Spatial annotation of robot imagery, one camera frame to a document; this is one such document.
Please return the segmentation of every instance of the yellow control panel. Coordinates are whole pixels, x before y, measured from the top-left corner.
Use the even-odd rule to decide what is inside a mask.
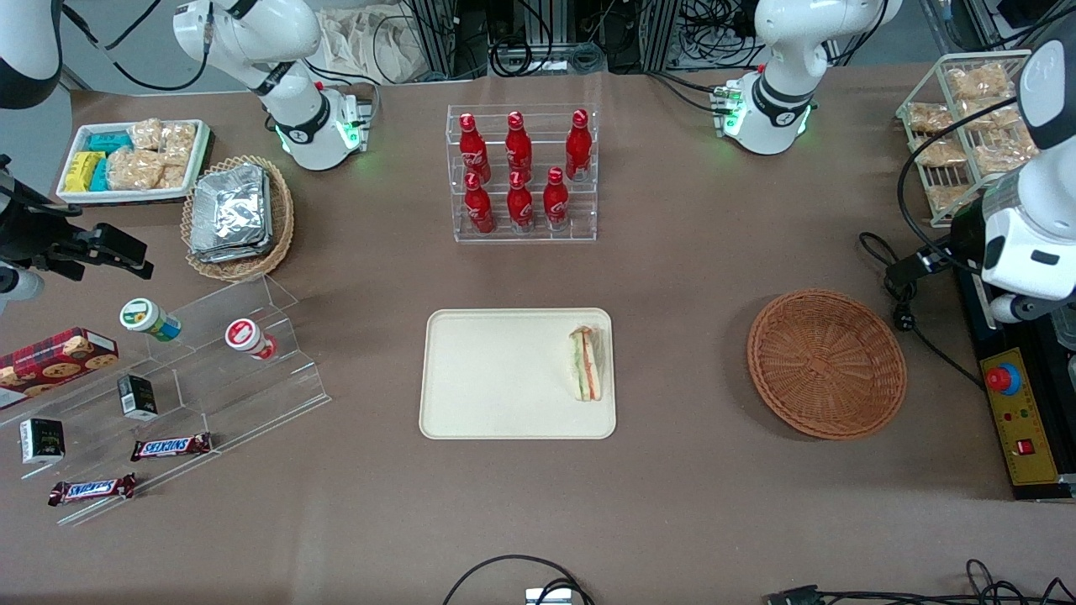
[[[1058,468],[1043,433],[1020,349],[1009,349],[979,365],[1013,484],[1057,483]]]

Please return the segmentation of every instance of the red switch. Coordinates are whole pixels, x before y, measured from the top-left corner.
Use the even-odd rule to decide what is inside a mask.
[[[1009,376],[1009,372],[1000,367],[993,367],[987,370],[987,386],[989,386],[991,391],[997,391],[1001,393],[1011,385],[1013,377]]]

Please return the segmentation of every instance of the white bag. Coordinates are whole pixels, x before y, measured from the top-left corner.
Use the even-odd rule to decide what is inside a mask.
[[[378,29],[386,17],[397,18],[386,20]],[[326,68],[367,75],[383,84],[398,84],[426,73],[429,67],[419,46],[413,29],[415,22],[411,17],[411,9],[405,2],[359,9],[322,9],[317,12],[317,20],[322,26]]]

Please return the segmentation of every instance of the table surface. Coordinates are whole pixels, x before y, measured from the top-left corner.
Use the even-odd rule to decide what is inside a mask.
[[[642,76],[386,87],[369,153],[322,173],[289,161],[250,94],[74,94],[76,126],[197,117],[217,136],[214,159],[281,168],[297,219],[273,277],[299,299],[289,314],[334,400],[73,530],[54,525],[41,486],[4,455],[0,602],[438,603],[470,565],[506,552],[553,559],[621,605],[758,603],[810,582],[952,592],[972,557],[1036,591],[1071,574],[1076,507],[1010,501],[982,395],[914,336],[897,336],[904,407],[859,441],[795,433],[748,376],[748,328],[777,295],[833,289],[888,316],[880,268],[855,235],[915,248],[894,200],[908,150],[892,114],[928,68],[832,70],[810,127],[776,157],[716,140],[703,112]],[[456,244],[447,105],[579,101],[600,103],[598,241]],[[150,244],[153,281],[46,276],[41,298],[0,318],[0,350],[71,325],[128,339],[115,320],[127,299],[175,308],[221,287],[185,264],[180,210],[87,211],[83,225],[110,222]],[[608,311],[612,436],[423,437],[426,320],[469,307]],[[973,364],[948,277],[923,282],[916,310]],[[519,603],[551,578],[502,563],[456,599]]]

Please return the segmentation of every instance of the snickers bar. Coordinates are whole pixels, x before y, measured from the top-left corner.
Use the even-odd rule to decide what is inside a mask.
[[[109,479],[107,481],[89,481],[88,483],[60,481],[56,483],[56,487],[48,494],[48,506],[109,496],[124,496],[128,498],[134,495],[134,483],[133,473],[119,479]]]
[[[213,449],[209,433],[199,433],[189,437],[173,437],[156,441],[134,441],[134,452],[131,462],[143,458],[166,458],[170,455],[186,455],[206,453]]]

